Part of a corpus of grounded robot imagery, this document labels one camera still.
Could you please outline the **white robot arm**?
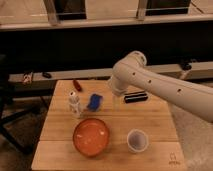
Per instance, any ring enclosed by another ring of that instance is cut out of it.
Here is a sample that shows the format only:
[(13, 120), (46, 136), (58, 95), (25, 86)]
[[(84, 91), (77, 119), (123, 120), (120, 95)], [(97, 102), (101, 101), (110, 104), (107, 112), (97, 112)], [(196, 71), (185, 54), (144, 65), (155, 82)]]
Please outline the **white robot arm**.
[(146, 64), (140, 51), (132, 51), (119, 60), (108, 80), (112, 93), (121, 96), (134, 86), (213, 122), (213, 88), (154, 73), (145, 68)]

